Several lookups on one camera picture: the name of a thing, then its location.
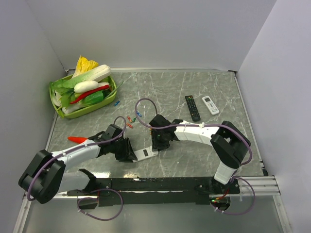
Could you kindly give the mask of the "red white remote control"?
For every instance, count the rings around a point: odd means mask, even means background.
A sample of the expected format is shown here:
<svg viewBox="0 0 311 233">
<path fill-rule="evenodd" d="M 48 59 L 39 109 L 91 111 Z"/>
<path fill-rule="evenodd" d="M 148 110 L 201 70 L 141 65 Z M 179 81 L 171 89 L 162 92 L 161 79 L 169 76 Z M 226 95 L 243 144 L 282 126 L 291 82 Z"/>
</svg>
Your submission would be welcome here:
<svg viewBox="0 0 311 233">
<path fill-rule="evenodd" d="M 136 156 L 136 160 L 132 160 L 133 163 L 142 161 L 142 160 L 146 160 L 155 156 L 158 156 L 159 151 L 158 150 L 154 150 L 152 149 L 152 146 L 144 148 L 144 149 L 140 149 L 137 151 L 134 151 L 134 155 Z"/>
</svg>

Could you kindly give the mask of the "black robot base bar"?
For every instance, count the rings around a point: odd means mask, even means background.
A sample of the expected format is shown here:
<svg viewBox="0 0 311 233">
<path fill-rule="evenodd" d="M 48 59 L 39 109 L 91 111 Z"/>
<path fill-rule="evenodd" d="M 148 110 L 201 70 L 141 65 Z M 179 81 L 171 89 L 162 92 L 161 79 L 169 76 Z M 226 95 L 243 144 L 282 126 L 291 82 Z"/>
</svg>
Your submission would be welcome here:
<svg viewBox="0 0 311 233">
<path fill-rule="evenodd" d="M 94 197 L 100 207 L 120 204 L 195 203 L 209 205 L 210 198 L 239 194 L 237 180 L 221 184 L 213 177 L 98 178 L 91 191 L 71 190 L 69 197 Z"/>
</svg>

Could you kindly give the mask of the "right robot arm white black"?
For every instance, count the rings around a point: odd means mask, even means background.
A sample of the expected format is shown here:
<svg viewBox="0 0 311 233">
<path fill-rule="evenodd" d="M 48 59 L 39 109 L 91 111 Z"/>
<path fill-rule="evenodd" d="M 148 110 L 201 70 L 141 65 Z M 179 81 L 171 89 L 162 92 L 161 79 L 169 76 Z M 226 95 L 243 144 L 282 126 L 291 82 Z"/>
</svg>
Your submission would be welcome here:
<svg viewBox="0 0 311 233">
<path fill-rule="evenodd" d="M 223 193 L 240 166 L 252 160 L 250 141 L 229 121 L 222 124 L 195 124 L 181 119 L 168 121 L 157 114 L 150 122 L 155 150 L 165 150 L 171 141 L 192 141 L 212 146 L 220 164 L 212 181 L 212 188 Z"/>
</svg>

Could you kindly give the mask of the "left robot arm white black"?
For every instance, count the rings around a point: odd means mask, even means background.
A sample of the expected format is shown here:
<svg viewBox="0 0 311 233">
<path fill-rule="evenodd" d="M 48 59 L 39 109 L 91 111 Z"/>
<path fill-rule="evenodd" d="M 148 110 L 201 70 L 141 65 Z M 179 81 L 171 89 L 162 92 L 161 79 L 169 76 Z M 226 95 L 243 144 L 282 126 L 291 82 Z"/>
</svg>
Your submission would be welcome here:
<svg viewBox="0 0 311 233">
<path fill-rule="evenodd" d="M 48 152 L 39 151 L 21 175 L 18 185 L 27 192 L 29 201 L 41 204 L 49 202 L 57 193 L 78 189 L 91 195 L 96 189 L 95 176 L 85 169 L 78 171 L 78 183 L 66 182 L 72 175 L 65 172 L 82 162 L 112 153 L 119 162 L 134 162 L 134 154 L 129 138 L 124 137 L 124 129 L 110 124 L 106 131 L 89 137 L 71 148 Z"/>
</svg>

